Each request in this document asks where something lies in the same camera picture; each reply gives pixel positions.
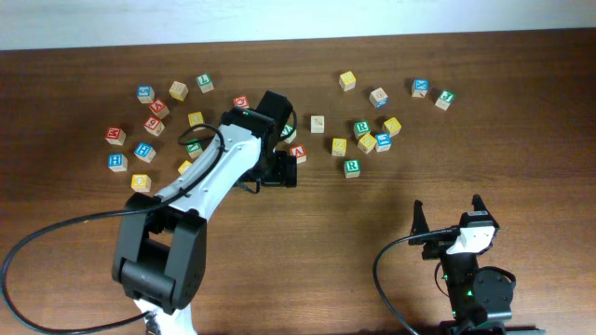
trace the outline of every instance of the wooden table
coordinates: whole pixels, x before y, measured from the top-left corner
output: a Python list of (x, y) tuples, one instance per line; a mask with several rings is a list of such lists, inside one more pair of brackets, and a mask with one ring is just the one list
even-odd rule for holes
[[(73, 216), (122, 208), (132, 173), (147, 173), (152, 192), (188, 159), (176, 138), (187, 115), (216, 123), (232, 99), (256, 106), (267, 89), (287, 95), (298, 113), (297, 143), (307, 150), (295, 189), (234, 189), (210, 221), (207, 272), (193, 300), (203, 334), (335, 334), (395, 330), (399, 323), (373, 284), (377, 252), (407, 235), (420, 199), (431, 229), (457, 224), (481, 194), (501, 225), (481, 266), (518, 277), (509, 325), (551, 334), (596, 328), (596, 31), (462, 33), (371, 38), (101, 47), (0, 54), (2, 210), (0, 254), (28, 233)], [(356, 89), (343, 92), (351, 70)], [(215, 90), (195, 83), (210, 73)], [(410, 97), (410, 80), (456, 94), (447, 112)], [(169, 98), (174, 81), (185, 102)], [(171, 109), (158, 138), (136, 86), (153, 86)], [(370, 91), (389, 103), (375, 110)], [(310, 134), (312, 114), (326, 117)], [(396, 116), (403, 125), (389, 152), (362, 153), (353, 122), (373, 132)], [(123, 147), (103, 138), (128, 134)], [(333, 137), (348, 138), (346, 158), (361, 176), (344, 178)], [(147, 141), (151, 164), (133, 155)], [(288, 145), (282, 143), (282, 149)], [(107, 155), (123, 151), (129, 170), (114, 173)], [(32, 320), (55, 328), (116, 321), (138, 310), (110, 268), (119, 219), (45, 235), (9, 271), (10, 294)], [(451, 318), (435, 288), (435, 262), (399, 246), (382, 260), (387, 295), (420, 327)], [(3, 306), (3, 332), (28, 334)], [(142, 323), (113, 330), (140, 334)]]

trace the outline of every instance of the toy cube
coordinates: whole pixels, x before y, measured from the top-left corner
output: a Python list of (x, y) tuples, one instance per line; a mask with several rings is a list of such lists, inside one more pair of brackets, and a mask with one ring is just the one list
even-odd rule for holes
[(383, 131), (389, 134), (389, 137), (394, 137), (400, 133), (401, 124), (397, 118), (391, 117), (383, 123)]
[(370, 132), (371, 126), (369, 126), (368, 121), (360, 121), (354, 124), (354, 135), (356, 135), (356, 140)]
[(343, 157), (347, 148), (346, 139), (333, 139), (332, 155)]
[[(190, 123), (190, 127), (205, 123), (205, 120), (203, 120), (203, 113), (190, 113), (188, 115), (188, 123)], [(198, 127), (193, 131), (199, 131), (200, 129), (203, 129), (203, 127)]]
[(371, 134), (365, 134), (358, 141), (358, 147), (365, 154), (371, 152), (374, 149), (374, 145), (376, 145), (376, 139)]
[(380, 87), (371, 92), (371, 96), (369, 97), (369, 100), (371, 101), (374, 108), (380, 108), (384, 106), (388, 99), (389, 97)]
[(211, 77), (208, 74), (202, 74), (198, 76), (196, 78), (196, 82), (203, 93), (213, 90), (213, 82), (211, 81)]
[(132, 175), (130, 187), (136, 192), (149, 192), (151, 190), (151, 179), (147, 175)]
[(242, 108), (249, 108), (249, 100), (246, 96), (234, 98), (234, 105)]
[(193, 163), (189, 162), (189, 161), (184, 161), (184, 163), (182, 165), (180, 165), (180, 167), (178, 167), (178, 172), (180, 172), (181, 175), (184, 174), (184, 172), (186, 172), (186, 170), (191, 167), (193, 165)]
[(176, 100), (184, 101), (184, 98), (188, 95), (188, 87), (181, 82), (175, 81), (169, 88), (169, 94)]
[(296, 156), (296, 164), (306, 161), (306, 150), (302, 144), (291, 147), (290, 154)]
[(428, 93), (428, 80), (414, 79), (412, 83), (412, 96), (414, 98), (424, 98)]
[(113, 172), (126, 171), (129, 167), (129, 161), (123, 154), (110, 154), (108, 156), (108, 167)]
[(322, 134), (325, 132), (325, 116), (310, 116), (310, 132), (312, 134)]
[(105, 139), (110, 144), (115, 145), (122, 145), (124, 144), (124, 140), (126, 139), (127, 134), (124, 133), (122, 128), (119, 127), (109, 127), (108, 132), (105, 133)]
[[(287, 136), (288, 134), (291, 133), (291, 130), (293, 129), (293, 126), (290, 125), (286, 125), (283, 130), (281, 131), (281, 136)], [(286, 143), (290, 144), (292, 141), (294, 141), (294, 139), (296, 138), (296, 134), (298, 133), (298, 130), (294, 130), (294, 132), (286, 139), (284, 140)]]
[(134, 151), (134, 154), (142, 161), (151, 163), (153, 157), (156, 156), (156, 151), (151, 145), (141, 142), (137, 147), (137, 150)]
[(195, 159), (203, 154), (203, 148), (201, 145), (197, 143), (188, 144), (186, 145), (186, 152), (190, 155), (191, 158)]
[(439, 95), (439, 98), (437, 99), (435, 106), (441, 108), (443, 111), (447, 111), (447, 108), (449, 108), (449, 105), (451, 105), (451, 103), (454, 102), (454, 99), (455, 95), (452, 92), (444, 90)]
[(346, 178), (356, 178), (360, 175), (360, 161), (358, 159), (352, 159), (345, 161), (344, 173)]
[(164, 103), (164, 101), (160, 99), (156, 99), (155, 101), (153, 101), (149, 105), (149, 109), (151, 109), (151, 112), (153, 112), (153, 114), (159, 117), (160, 119), (166, 117), (166, 115), (169, 114), (168, 106), (166, 106), (166, 103)]
[(339, 86), (341, 86), (344, 91), (356, 87), (356, 77), (351, 71), (341, 74), (339, 76)]
[(142, 126), (145, 127), (145, 129), (150, 134), (153, 134), (155, 136), (159, 136), (159, 134), (161, 134), (161, 132), (166, 128), (166, 126), (164, 126), (164, 123), (154, 116), (149, 116), (147, 121), (145, 121), (145, 124)]
[(156, 98), (156, 93), (150, 86), (140, 86), (137, 88), (137, 98), (141, 103), (151, 103)]
[(389, 150), (389, 148), (391, 148), (391, 137), (389, 137), (389, 134), (387, 134), (387, 133), (377, 134), (375, 136), (375, 139), (376, 139), (376, 145), (374, 146), (374, 150), (376, 150), (377, 153), (380, 153), (382, 151), (387, 151), (387, 150)]

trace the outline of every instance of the white background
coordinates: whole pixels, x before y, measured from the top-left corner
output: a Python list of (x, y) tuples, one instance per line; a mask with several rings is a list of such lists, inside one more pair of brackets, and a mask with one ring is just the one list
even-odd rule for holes
[(0, 49), (596, 26), (596, 0), (0, 0)]

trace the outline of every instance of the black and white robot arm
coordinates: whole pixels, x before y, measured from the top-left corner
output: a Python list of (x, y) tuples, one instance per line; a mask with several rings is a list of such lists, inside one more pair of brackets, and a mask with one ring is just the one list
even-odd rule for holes
[[(141, 209), (168, 201), (210, 169), (167, 207), (122, 219), (112, 278), (143, 312), (152, 312), (145, 319), (149, 333), (196, 334), (190, 302), (205, 274), (207, 222), (234, 184), (296, 186), (295, 157), (275, 151), (292, 113), (288, 100), (271, 91), (254, 111), (233, 108), (219, 126), (223, 145), (216, 136), (197, 161), (155, 197), (134, 194), (127, 202), (126, 209)], [(163, 230), (173, 233), (170, 247), (150, 238), (149, 233)]]

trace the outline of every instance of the wooden block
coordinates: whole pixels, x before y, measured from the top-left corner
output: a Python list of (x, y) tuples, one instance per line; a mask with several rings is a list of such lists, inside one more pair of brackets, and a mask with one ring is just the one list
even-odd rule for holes
[(105, 139), (110, 144), (122, 145), (126, 138), (127, 134), (119, 127), (109, 127), (107, 133), (105, 133)]
[(344, 163), (346, 178), (356, 178), (360, 175), (360, 161), (358, 159), (347, 160)]
[(296, 156), (296, 164), (306, 161), (306, 150), (302, 144), (291, 147), (290, 154)]
[(186, 172), (186, 170), (191, 167), (193, 165), (193, 163), (189, 162), (189, 161), (184, 161), (184, 163), (182, 165), (180, 165), (180, 167), (178, 167), (178, 172), (183, 175), (184, 172)]
[(156, 98), (156, 93), (150, 86), (139, 86), (137, 88), (137, 98), (141, 103), (151, 103)]
[(149, 116), (147, 121), (145, 121), (145, 124), (142, 126), (145, 127), (145, 129), (150, 134), (153, 134), (155, 136), (159, 136), (159, 134), (161, 134), (161, 132), (166, 128), (166, 126), (164, 126), (164, 123), (154, 116)]
[(211, 81), (211, 77), (208, 74), (202, 74), (198, 76), (196, 78), (196, 82), (203, 93), (213, 90), (213, 82)]
[(151, 145), (141, 142), (137, 147), (137, 150), (134, 151), (134, 154), (142, 161), (151, 163), (153, 157), (156, 156), (156, 151)]
[(310, 116), (310, 132), (312, 134), (322, 134), (325, 132), (325, 116)]
[(186, 145), (186, 152), (191, 158), (195, 159), (203, 154), (203, 148), (201, 148), (200, 143), (188, 144)]
[(376, 145), (374, 146), (374, 150), (377, 153), (387, 151), (391, 148), (391, 137), (387, 133), (380, 133), (374, 136), (376, 139)]
[(354, 135), (356, 135), (356, 140), (370, 132), (371, 126), (369, 126), (368, 121), (359, 121), (354, 124)]
[(424, 98), (428, 93), (428, 80), (414, 79), (412, 83), (412, 97)]
[(153, 101), (149, 105), (149, 109), (151, 109), (151, 112), (153, 112), (153, 114), (159, 117), (160, 119), (163, 119), (164, 117), (166, 117), (166, 115), (169, 114), (168, 106), (166, 106), (166, 103), (160, 99), (156, 99), (155, 101)]
[(169, 88), (169, 94), (176, 100), (184, 101), (184, 98), (188, 94), (188, 87), (181, 82), (175, 81)]
[(339, 86), (341, 86), (344, 91), (356, 87), (356, 77), (351, 71), (341, 74), (339, 76)]
[(365, 134), (364, 136), (362, 136), (360, 141), (358, 141), (358, 147), (365, 154), (371, 152), (374, 149), (375, 145), (376, 139), (371, 134)]
[(108, 156), (108, 167), (113, 172), (126, 171), (129, 167), (129, 161), (123, 154), (110, 154)]
[[(192, 126), (196, 126), (196, 125), (200, 125), (200, 124), (204, 124), (205, 120), (203, 120), (203, 113), (201, 112), (196, 112), (196, 113), (190, 113), (188, 115), (188, 123), (190, 124), (190, 127)], [(204, 129), (203, 127), (198, 127), (193, 131), (199, 131), (201, 129)]]
[(147, 175), (134, 174), (132, 175), (130, 187), (136, 192), (149, 192), (151, 191), (151, 179)]
[(389, 137), (394, 137), (400, 133), (401, 124), (397, 118), (391, 117), (383, 123), (383, 131), (389, 134)]
[(242, 108), (249, 108), (249, 100), (246, 96), (234, 98), (234, 105)]
[[(291, 130), (293, 129), (293, 126), (290, 125), (286, 125), (283, 130), (281, 131), (281, 136), (286, 136), (288, 134), (291, 133)], [(298, 133), (298, 130), (294, 130), (294, 132), (291, 134), (291, 136), (289, 136), (286, 140), (284, 140), (286, 143), (290, 144), (292, 141), (294, 141), (294, 139), (296, 138), (296, 134)]]
[(382, 106), (384, 106), (387, 103), (387, 100), (389, 100), (389, 97), (383, 91), (383, 89), (379, 87), (376, 90), (374, 90), (373, 92), (371, 92), (371, 95), (369, 96), (369, 100), (371, 101), (374, 108), (381, 108)]
[(441, 108), (443, 111), (447, 111), (447, 108), (449, 108), (449, 105), (454, 102), (454, 99), (455, 95), (452, 92), (444, 90), (439, 95), (437, 102), (435, 102), (435, 106)]
[(347, 148), (346, 139), (333, 139), (332, 155), (343, 157)]

